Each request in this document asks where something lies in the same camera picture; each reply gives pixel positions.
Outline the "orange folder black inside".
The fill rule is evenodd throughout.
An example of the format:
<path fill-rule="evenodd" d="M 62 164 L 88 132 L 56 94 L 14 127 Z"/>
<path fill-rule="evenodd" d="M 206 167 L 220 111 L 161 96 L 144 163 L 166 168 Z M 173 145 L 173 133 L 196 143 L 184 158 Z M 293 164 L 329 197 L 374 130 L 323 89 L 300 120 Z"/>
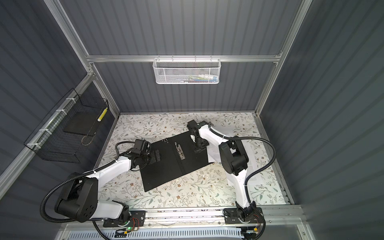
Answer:
<path fill-rule="evenodd" d="M 185 160 L 180 159 L 175 142 L 181 145 Z M 152 143 L 151 148 L 152 151 L 160 151 L 161 161 L 149 164 L 140 170 L 145 192 L 210 164 L 206 150 L 195 153 L 194 142 L 188 132 Z"/>

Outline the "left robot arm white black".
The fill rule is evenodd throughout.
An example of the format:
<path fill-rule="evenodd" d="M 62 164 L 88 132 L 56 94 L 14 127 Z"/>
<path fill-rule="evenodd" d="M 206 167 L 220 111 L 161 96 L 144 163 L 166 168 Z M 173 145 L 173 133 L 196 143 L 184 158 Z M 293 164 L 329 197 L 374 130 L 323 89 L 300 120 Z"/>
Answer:
<path fill-rule="evenodd" d="M 116 158 L 111 162 L 64 184 L 55 212 L 80 223 L 96 219 L 116 220 L 120 225 L 131 220 L 129 206 L 116 201 L 98 199 L 99 190 L 117 176 L 148 167 L 161 160 L 146 140 L 123 141 L 115 145 Z"/>

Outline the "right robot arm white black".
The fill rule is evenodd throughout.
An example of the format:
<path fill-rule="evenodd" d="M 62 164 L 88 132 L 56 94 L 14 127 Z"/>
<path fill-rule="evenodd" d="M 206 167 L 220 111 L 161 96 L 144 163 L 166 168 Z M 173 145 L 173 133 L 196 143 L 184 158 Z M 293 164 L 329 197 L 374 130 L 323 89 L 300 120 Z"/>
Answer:
<path fill-rule="evenodd" d="M 220 154 L 220 162 L 229 182 L 236 191 L 237 216 L 242 223 L 247 223 L 254 215 L 255 205 L 249 200 L 246 191 L 246 177 L 249 157 L 240 138 L 228 137 L 215 130 L 210 123 L 192 120 L 187 123 L 195 151 L 207 147 L 216 147 Z"/>

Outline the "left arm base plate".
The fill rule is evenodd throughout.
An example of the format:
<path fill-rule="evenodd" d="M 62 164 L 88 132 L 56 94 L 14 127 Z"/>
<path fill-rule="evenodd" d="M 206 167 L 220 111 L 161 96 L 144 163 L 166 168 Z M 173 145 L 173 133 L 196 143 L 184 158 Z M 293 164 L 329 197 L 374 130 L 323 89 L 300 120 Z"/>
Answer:
<path fill-rule="evenodd" d="M 107 219 L 103 222 L 104 228 L 142 227 L 146 219 L 146 211 L 129 211 L 123 213 L 118 219 Z"/>

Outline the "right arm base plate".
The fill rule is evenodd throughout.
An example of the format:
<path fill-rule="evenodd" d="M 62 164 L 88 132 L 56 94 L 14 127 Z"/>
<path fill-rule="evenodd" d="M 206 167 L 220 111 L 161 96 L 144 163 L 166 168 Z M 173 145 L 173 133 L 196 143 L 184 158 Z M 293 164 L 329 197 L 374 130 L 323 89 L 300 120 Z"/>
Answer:
<path fill-rule="evenodd" d="M 249 207 L 243 208 L 226 208 L 223 209 L 225 223 L 234 224 L 263 224 L 265 222 L 261 208 Z"/>

